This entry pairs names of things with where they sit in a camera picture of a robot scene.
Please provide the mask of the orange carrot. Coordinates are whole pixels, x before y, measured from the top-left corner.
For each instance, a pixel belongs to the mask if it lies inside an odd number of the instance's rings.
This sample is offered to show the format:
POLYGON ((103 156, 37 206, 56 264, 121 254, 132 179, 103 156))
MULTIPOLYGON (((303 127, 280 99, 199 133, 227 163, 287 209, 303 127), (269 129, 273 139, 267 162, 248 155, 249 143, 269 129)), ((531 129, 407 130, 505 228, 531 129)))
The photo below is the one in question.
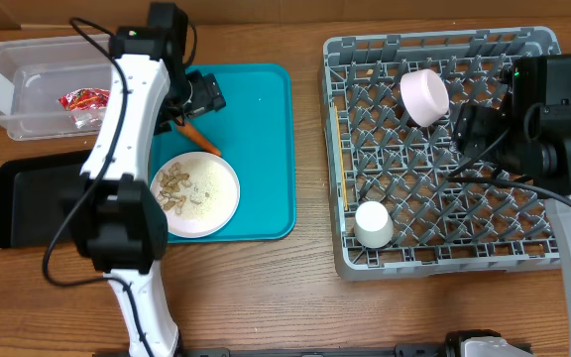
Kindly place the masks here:
POLYGON ((182 125, 176 124, 178 132, 195 143, 198 147, 215 156, 221 157, 222 152, 212 144, 199 130, 190 122, 184 121, 182 125))

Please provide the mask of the pink bowl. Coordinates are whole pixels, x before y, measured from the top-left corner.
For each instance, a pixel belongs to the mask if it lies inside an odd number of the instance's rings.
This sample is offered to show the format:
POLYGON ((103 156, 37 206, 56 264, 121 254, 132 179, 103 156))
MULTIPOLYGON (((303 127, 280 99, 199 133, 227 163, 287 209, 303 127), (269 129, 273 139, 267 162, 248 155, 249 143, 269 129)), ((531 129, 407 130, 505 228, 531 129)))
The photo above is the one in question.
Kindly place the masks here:
POLYGON ((404 74, 400 79, 400 96, 410 118, 427 127, 449 110, 449 95, 444 81, 431 69, 404 74))

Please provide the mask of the wooden chopstick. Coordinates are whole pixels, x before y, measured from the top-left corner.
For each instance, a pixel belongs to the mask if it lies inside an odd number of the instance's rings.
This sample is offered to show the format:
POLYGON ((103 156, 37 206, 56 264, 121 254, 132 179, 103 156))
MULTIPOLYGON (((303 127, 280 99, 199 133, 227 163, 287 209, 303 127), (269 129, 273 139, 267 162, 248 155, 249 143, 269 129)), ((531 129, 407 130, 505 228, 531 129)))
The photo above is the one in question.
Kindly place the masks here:
POLYGON ((336 135, 337 135, 337 147, 338 147, 338 157, 339 157, 339 166, 340 166, 341 197, 343 201, 343 210, 344 212, 348 212, 349 203, 347 200, 347 188, 346 188, 345 168, 343 160, 343 146, 341 140, 340 123, 339 123, 340 115, 335 104, 332 106, 332 108, 334 113, 334 121, 336 126, 336 135))

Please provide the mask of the cream ceramic cup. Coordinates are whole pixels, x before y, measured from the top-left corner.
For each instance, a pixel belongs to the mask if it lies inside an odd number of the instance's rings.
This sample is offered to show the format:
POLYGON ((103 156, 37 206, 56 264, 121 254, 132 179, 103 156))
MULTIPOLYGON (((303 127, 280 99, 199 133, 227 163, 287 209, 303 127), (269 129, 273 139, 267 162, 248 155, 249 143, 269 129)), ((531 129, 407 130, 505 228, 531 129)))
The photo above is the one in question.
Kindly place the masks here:
POLYGON ((355 213, 354 233, 358 242, 367 248, 382 248, 390 243, 394 227, 387 209, 377 201, 360 204, 355 213))

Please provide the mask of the peanut pile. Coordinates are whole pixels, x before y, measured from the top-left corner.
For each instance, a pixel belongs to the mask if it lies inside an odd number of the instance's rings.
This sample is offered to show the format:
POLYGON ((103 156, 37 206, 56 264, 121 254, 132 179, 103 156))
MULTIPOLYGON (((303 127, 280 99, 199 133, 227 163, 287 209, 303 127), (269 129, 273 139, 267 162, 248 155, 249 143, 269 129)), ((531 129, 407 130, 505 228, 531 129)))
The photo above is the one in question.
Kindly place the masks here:
POLYGON ((180 216, 186 208, 199 207, 210 197, 210 193, 197 185, 186 167, 173 163, 160 170, 155 179, 158 189, 155 197, 159 206, 166 212, 180 216))

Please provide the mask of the red foil snack wrapper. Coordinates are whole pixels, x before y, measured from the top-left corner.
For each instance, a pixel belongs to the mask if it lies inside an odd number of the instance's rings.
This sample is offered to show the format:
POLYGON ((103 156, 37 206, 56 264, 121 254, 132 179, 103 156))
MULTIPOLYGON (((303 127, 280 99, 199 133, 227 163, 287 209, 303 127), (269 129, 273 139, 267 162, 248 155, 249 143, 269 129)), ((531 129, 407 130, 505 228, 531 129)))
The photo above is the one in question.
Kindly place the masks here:
POLYGON ((66 111, 90 110, 105 108, 110 91, 101 88, 80 88, 58 99, 66 111))

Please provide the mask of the pink plate with rice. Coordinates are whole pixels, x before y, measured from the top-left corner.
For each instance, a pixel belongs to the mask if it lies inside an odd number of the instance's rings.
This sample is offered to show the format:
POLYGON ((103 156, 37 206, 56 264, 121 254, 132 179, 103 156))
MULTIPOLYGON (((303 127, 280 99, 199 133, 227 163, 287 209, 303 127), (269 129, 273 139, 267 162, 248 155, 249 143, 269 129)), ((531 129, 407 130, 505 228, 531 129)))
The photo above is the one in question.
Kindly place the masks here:
POLYGON ((232 167, 205 152, 184 153, 166 162, 154 175, 150 191, 166 215, 169 233, 187 239, 222 229, 241 197, 232 167))

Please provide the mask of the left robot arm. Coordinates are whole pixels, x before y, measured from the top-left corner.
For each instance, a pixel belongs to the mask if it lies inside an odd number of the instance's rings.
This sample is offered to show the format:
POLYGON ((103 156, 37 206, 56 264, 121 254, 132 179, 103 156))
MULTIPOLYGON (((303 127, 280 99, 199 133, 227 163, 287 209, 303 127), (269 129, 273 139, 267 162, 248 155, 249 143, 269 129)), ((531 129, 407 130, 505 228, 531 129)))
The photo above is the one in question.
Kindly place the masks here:
POLYGON ((121 27, 100 52, 111 89, 96 143, 65 202, 63 227, 118 300, 129 356, 179 356, 161 260, 168 243, 163 210, 149 189, 153 138, 226 101, 211 74, 192 69, 186 39, 194 24, 173 2, 154 2, 144 27, 121 27))

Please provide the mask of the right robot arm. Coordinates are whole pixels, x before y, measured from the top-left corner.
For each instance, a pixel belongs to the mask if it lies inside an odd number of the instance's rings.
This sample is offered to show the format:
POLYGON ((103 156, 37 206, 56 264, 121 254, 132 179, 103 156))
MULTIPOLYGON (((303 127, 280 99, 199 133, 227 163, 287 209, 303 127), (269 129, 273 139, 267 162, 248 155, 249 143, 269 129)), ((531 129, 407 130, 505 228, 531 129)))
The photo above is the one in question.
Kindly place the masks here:
POLYGON ((571 355, 571 55, 517 59, 502 81, 509 91, 499 108, 462 105, 453 142, 471 163, 484 160, 518 176, 475 178, 476 184, 543 199, 559 250, 571 355))

